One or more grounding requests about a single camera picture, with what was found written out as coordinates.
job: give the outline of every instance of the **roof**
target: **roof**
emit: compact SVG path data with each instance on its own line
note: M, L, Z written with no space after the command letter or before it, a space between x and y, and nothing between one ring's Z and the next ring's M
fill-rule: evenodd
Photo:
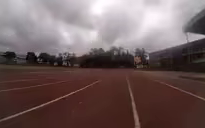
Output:
M191 19L184 31L205 35L205 9Z

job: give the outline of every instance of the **grass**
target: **grass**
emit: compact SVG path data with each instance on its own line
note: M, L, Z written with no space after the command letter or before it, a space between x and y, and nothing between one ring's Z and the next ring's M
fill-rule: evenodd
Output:
M190 76L179 76L179 77L184 78L184 79L191 79L191 80L197 80L197 81L205 82L205 78L201 78L201 77L190 77Z

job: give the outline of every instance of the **gray cloud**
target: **gray cloud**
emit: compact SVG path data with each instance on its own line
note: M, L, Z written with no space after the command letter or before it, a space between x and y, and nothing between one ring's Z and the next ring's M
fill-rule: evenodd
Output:
M184 43L182 27L204 7L205 0L0 0L0 50L155 51Z

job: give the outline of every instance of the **field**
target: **field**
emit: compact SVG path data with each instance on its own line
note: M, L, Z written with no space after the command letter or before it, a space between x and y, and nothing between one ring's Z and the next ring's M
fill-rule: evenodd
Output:
M0 65L0 128L205 128L205 83L164 72Z

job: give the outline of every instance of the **building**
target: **building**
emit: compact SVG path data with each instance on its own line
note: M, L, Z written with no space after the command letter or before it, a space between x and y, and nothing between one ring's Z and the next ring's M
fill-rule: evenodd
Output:
M205 9L185 26L184 32L205 35ZM205 71L205 39L150 53L150 67Z

